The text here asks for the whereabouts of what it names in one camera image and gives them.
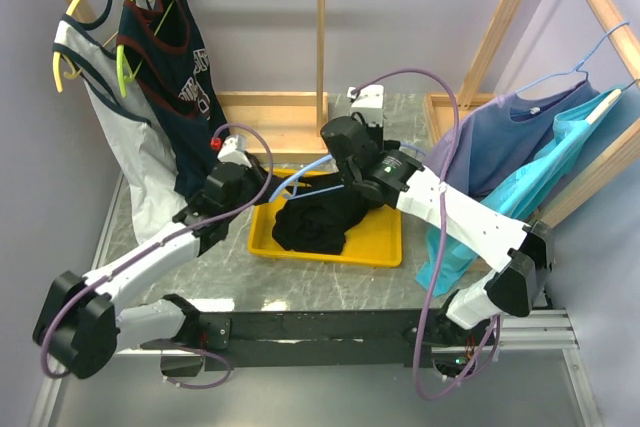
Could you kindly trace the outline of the black tank top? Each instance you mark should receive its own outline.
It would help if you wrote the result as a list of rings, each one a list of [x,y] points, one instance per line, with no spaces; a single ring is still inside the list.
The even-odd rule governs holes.
[[[345,188],[339,173],[306,175],[300,182],[300,194],[309,196],[287,200],[272,229],[272,238],[286,251],[340,255],[346,232],[382,206]]]

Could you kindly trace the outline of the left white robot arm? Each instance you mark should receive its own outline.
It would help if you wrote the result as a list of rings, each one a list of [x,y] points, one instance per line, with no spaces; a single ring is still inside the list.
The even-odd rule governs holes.
[[[129,303],[171,270],[224,240],[230,223],[266,203],[276,184],[272,168],[219,163],[204,188],[149,240],[102,268],[57,276],[32,334],[42,372],[51,379],[87,379],[115,353],[154,341],[199,351],[202,313],[188,300],[169,294],[142,307]]]

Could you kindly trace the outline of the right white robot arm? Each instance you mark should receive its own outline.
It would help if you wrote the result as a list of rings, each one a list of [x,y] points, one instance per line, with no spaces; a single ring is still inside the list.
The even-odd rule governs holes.
[[[417,159],[380,147],[352,117],[329,121],[321,137],[347,188],[440,227],[490,267],[482,280],[450,297],[437,323],[444,342],[462,344],[477,324],[496,314],[529,315],[552,270],[548,225],[529,225],[491,210],[441,182]]]

